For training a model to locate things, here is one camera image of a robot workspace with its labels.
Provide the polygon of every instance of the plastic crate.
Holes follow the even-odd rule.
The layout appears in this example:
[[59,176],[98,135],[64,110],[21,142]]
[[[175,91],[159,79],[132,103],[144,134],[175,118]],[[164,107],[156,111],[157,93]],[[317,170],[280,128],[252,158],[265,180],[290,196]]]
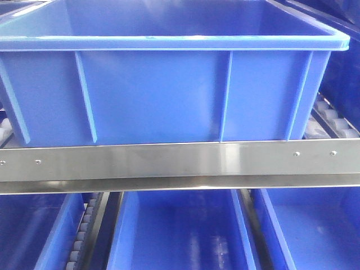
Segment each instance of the plastic crate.
[[260,269],[236,191],[127,192],[108,270]]
[[273,0],[55,0],[0,36],[27,146],[299,139],[349,41]]
[[353,270],[360,265],[360,189],[254,190],[275,270]]
[[287,4],[351,37],[348,51],[331,54],[320,92],[360,130],[360,28],[296,1]]
[[65,269],[83,212],[81,194],[0,196],[0,269]]

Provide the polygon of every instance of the roller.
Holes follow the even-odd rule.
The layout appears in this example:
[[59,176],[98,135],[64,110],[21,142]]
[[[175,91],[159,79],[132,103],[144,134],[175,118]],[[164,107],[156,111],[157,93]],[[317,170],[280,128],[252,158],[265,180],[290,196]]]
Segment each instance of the roller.
[[71,262],[76,262],[79,258],[79,252],[78,251],[72,251],[70,253],[70,261]]
[[75,241],[74,246],[73,246],[73,250],[74,251],[80,251],[82,245],[83,245],[83,241]]
[[83,222],[90,222],[91,215],[84,215]]
[[352,128],[340,130],[341,138],[358,138],[359,133]]
[[88,225],[89,225],[89,223],[87,223],[87,222],[81,223],[80,224],[80,231],[86,232],[86,230],[88,229]]
[[89,206],[94,207],[96,203],[96,199],[90,199]]
[[66,264],[65,270],[74,270],[74,269],[75,269],[75,266],[76,266],[76,262],[68,262],[68,263]]
[[8,135],[8,130],[0,127],[0,141],[5,140]]
[[332,119],[329,122],[332,128],[334,128],[337,131],[349,128],[349,124],[344,118]]
[[91,198],[92,199],[97,199],[98,196],[99,196],[99,193],[95,192],[95,193],[92,194]]
[[338,112],[333,110],[333,109],[327,109],[321,112],[321,115],[326,119],[326,120],[332,120],[332,119],[337,119],[339,118],[338,116]]
[[329,105],[325,101],[317,101],[315,102],[315,109],[317,109],[319,112],[325,111],[329,108]]
[[76,236],[76,240],[84,241],[84,239],[85,239],[85,232],[78,232],[78,234]]
[[86,208],[85,213],[88,215],[91,215],[93,211],[94,211],[94,207],[89,206]]
[[12,130],[11,123],[9,121],[9,118],[5,118],[2,120],[0,127],[8,130]]

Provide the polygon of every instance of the blue bin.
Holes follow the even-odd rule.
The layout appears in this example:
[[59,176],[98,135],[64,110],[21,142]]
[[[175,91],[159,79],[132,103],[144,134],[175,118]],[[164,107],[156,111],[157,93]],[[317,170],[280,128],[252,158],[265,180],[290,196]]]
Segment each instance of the blue bin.
[[320,92],[360,130],[360,28],[296,1],[287,3],[351,37],[347,52],[331,54]]
[[0,36],[25,146],[299,139],[349,41],[273,0],[55,0]]
[[0,269],[64,270],[83,212],[81,194],[0,196]]
[[235,190],[124,195],[107,270],[255,270],[259,262]]
[[360,266],[360,188],[254,190],[275,270]]

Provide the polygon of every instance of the metal frame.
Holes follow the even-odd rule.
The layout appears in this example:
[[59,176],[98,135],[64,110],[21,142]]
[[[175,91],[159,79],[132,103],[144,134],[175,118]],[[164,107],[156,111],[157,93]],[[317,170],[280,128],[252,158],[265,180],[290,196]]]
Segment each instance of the metal frame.
[[360,139],[0,149],[0,193],[360,186]]

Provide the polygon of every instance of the metal rail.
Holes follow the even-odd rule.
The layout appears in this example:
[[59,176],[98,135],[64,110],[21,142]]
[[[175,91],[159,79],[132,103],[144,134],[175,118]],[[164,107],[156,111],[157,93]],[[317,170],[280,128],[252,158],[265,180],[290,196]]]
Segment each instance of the metal rail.
[[0,149],[0,193],[360,186],[360,139]]

